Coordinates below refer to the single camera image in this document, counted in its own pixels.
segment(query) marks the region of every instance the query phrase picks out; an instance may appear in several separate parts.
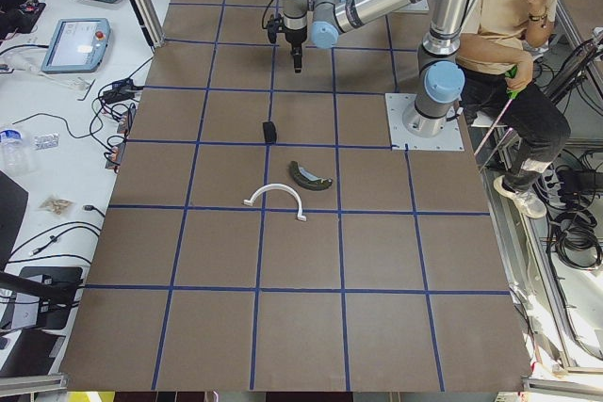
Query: white mounting plate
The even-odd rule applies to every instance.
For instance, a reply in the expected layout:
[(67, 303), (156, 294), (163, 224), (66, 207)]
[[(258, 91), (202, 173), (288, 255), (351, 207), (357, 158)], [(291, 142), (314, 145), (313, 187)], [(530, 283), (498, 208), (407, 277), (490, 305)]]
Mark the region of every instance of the white mounting plate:
[[(387, 106), (387, 122), (389, 123), (389, 137), (392, 142), (393, 151), (404, 151), (406, 146), (409, 150), (423, 151), (464, 151), (463, 139), (456, 120), (447, 121), (444, 129), (435, 137), (419, 137), (410, 132), (404, 126), (402, 114), (406, 106), (415, 101), (413, 93), (386, 93), (385, 104)], [(451, 107), (448, 116), (454, 115)]]
[(416, 4), (408, 4), (406, 7), (402, 7), (393, 11), (394, 13), (418, 13), (418, 14), (426, 14), (430, 11), (429, 5), (427, 5), (427, 0), (420, 0)]

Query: screwdriver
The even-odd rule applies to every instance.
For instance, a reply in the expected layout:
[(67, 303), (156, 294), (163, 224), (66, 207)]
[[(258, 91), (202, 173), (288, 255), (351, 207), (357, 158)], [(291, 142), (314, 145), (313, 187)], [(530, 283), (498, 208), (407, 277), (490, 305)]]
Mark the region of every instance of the screwdriver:
[[(513, 66), (511, 69), (509, 69), (508, 71), (505, 72), (505, 77), (509, 77), (509, 78), (513, 79), (516, 74), (517, 74), (517, 67)], [(498, 123), (500, 122), (500, 119), (502, 118), (502, 116), (505, 114), (505, 112), (507, 111), (507, 109), (511, 105), (511, 102), (513, 101), (513, 99), (515, 99), (517, 97), (517, 95), (519, 94), (519, 91), (521, 91), (521, 89), (509, 89), (509, 88), (507, 88), (507, 95), (509, 96), (509, 100), (507, 101), (507, 104), (505, 104), (505, 106), (502, 107), (502, 110), (500, 111), (500, 113), (498, 114), (497, 118), (494, 120), (494, 122), (492, 123), (492, 125), (488, 129), (488, 132), (486, 132), (486, 135), (481, 140), (480, 146), (478, 146), (478, 149), (475, 150), (475, 152), (473, 153), (474, 156), (476, 156), (476, 155), (478, 155), (480, 153), (481, 148), (483, 148), (483, 145), (486, 144), (486, 141), (488, 141), (488, 138), (490, 138), (490, 136), (494, 132), (495, 127), (498, 126)]]

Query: green handle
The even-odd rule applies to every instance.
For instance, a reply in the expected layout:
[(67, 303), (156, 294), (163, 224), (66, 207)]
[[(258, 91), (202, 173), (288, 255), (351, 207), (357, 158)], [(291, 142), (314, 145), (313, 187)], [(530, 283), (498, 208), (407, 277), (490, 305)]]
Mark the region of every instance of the green handle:
[[(513, 79), (516, 75), (517, 75), (517, 65), (513, 66), (511, 69), (509, 69), (507, 72), (505, 72), (505, 77), (509, 77), (511, 79)], [(521, 91), (521, 89), (508, 89), (507, 88), (507, 94), (509, 95), (509, 99), (515, 99), (517, 97), (517, 95), (519, 94), (519, 91)]]

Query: device screen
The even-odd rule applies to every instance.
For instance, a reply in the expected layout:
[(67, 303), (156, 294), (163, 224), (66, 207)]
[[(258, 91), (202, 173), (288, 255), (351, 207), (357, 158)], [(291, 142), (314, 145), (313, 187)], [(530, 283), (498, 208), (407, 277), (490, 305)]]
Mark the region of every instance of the device screen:
[(58, 34), (52, 66), (80, 66), (88, 62), (94, 50), (92, 42), (97, 27), (94, 21), (65, 23)]

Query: white desk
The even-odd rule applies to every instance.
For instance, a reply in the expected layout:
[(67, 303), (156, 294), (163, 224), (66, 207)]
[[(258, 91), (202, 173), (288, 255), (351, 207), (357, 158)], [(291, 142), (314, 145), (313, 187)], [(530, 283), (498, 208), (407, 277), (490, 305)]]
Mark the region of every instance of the white desk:
[[(95, 79), (94, 86), (84, 101), (84, 91), (64, 88), (41, 76), (25, 72), (0, 74), (0, 123), (12, 123), (30, 115), (44, 112), (63, 117), (70, 124), (73, 133), (83, 136), (89, 132), (89, 124), (93, 113), (90, 103), (96, 97), (100, 87), (114, 80), (122, 79), (135, 70), (146, 59), (152, 56), (151, 49), (146, 43), (139, 28), (138, 21), (128, 0), (119, 0), (115, 4), (106, 4), (89, 0), (41, 0), (47, 4), (45, 11), (38, 21), (34, 33), (19, 35), (0, 46), (3, 51), (17, 44), (48, 44), (58, 20), (67, 18), (107, 18), (111, 25), (111, 37), (104, 60), (96, 72), (86, 74), (59, 74), (59, 79), (73, 79), (81, 76), (85, 80)], [(170, 0), (153, 0), (159, 20), (163, 23)], [(44, 49), (25, 50), (23, 55), (41, 64)], [(135, 84), (143, 85), (150, 64), (136, 73), (133, 77)], [(103, 117), (105, 127), (96, 136), (105, 141), (116, 133), (117, 123)], [(105, 169), (104, 149), (91, 137), (83, 139), (71, 138), (61, 120), (49, 117), (36, 117), (30, 121), (18, 124), (30, 137), (51, 133), (60, 133), (59, 146), (42, 151), (32, 152), (35, 161), (34, 170), (13, 178), (29, 192), (24, 223), (19, 232), (15, 247), (41, 231), (68, 221), (87, 221), (102, 226), (101, 216), (93, 211), (82, 209), (85, 204), (93, 204), (105, 211), (115, 183), (116, 174)], [(0, 169), (4, 163), (0, 159)], [(39, 209), (39, 206), (49, 197), (56, 196), (73, 202), (71, 210), (62, 216)], [(44, 245), (51, 234), (57, 234), (63, 229), (57, 229), (33, 241), (19, 250), (12, 259), (21, 260), (29, 256), (29, 251)], [(38, 256), (57, 254), (76, 254), (89, 260), (92, 259), (96, 247), (96, 237), (88, 231), (76, 230), (66, 233), (51, 247)], [(86, 263), (75, 258), (53, 258), (31, 263), (8, 264), (6, 271), (18, 275), (24, 266), (33, 265), (82, 265)], [(88, 275), (84, 268), (83, 277)], [(78, 291), (76, 299), (81, 296)], [(6, 305), (0, 307), (0, 313)], [(77, 309), (65, 329), (53, 333), (66, 335), (69, 338)], [(7, 358), (15, 343), (19, 331), (10, 333), (8, 347), (0, 350), (0, 362)], [(61, 348), (52, 372), (56, 372), (63, 357), (67, 342)]]

